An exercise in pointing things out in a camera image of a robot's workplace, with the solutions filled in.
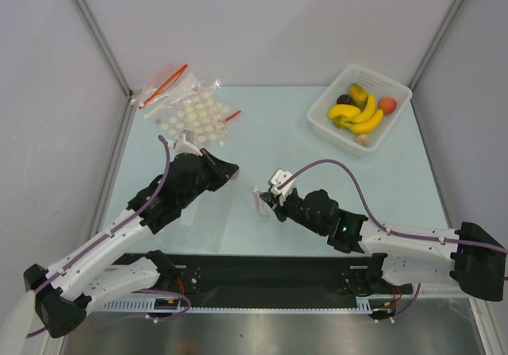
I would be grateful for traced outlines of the yellow banana bunch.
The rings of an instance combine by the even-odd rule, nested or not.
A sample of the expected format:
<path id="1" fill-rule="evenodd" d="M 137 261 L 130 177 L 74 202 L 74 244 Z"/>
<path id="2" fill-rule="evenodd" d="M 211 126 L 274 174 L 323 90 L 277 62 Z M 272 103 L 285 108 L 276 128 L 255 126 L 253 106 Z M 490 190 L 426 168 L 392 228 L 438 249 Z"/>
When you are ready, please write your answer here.
<path id="1" fill-rule="evenodd" d="M 354 105 L 335 105 L 329 109 L 327 116 L 339 129 L 349 129 L 355 134 L 364 134 L 378 127 L 384 118 L 384 113 L 377 107 L 375 96 L 369 95 L 362 110 Z"/>

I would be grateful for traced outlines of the white perforated plastic basket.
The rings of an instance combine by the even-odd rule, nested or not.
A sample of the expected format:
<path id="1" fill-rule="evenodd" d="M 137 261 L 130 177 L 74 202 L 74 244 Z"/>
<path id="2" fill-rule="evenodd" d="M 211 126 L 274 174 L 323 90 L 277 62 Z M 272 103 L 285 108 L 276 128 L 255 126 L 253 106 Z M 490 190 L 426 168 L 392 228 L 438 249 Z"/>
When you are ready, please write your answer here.
<path id="1" fill-rule="evenodd" d="M 307 119 L 319 136 L 364 156 L 380 146 L 411 98 L 401 83 L 350 64 L 310 107 Z"/>

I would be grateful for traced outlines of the pink dotted zip bag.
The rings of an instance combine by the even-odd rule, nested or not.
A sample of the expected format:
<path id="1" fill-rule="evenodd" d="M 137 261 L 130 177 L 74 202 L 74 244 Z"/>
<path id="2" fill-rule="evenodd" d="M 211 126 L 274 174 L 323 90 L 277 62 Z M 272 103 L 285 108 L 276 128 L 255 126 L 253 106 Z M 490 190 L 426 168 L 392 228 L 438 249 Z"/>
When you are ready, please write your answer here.
<path id="1" fill-rule="evenodd" d="M 267 211 L 266 206 L 263 204 L 260 198 L 260 191 L 256 187 L 252 187 L 251 193 L 254 198 L 254 204 L 257 214 L 263 218 L 269 218 L 269 212 Z"/>

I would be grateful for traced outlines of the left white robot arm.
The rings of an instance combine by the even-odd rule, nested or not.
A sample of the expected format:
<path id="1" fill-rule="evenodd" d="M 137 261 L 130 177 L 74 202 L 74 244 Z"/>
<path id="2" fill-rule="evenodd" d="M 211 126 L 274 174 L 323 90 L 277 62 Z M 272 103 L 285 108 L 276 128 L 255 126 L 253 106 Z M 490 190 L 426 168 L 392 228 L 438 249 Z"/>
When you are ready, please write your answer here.
<path id="1" fill-rule="evenodd" d="M 124 295 L 144 289 L 176 290 L 175 265 L 159 250 L 116 270 L 109 267 L 135 244 L 179 219 L 202 193 L 227 184 L 238 170 L 238 165 L 206 149 L 167 155 L 164 172 L 138 191 L 103 231 L 55 264 L 27 268 L 25 287 L 36 294 L 35 312 L 44 330 L 60 338 L 93 310 Z"/>

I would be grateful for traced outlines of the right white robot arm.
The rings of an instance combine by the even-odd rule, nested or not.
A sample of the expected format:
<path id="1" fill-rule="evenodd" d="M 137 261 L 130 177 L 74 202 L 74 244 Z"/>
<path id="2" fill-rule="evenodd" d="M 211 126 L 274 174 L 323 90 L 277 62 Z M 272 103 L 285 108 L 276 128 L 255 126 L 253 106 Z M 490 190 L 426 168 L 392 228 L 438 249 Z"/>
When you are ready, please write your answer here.
<path id="1" fill-rule="evenodd" d="M 325 237 L 342 253 L 371 258 L 366 282 L 375 292 L 405 284 L 443 284 L 491 302 L 504 296 L 506 249 L 475 223 L 425 234 L 410 227 L 378 226 L 373 218 L 339 207 L 324 190 L 301 198 L 260 194 L 280 222 L 287 219 Z"/>

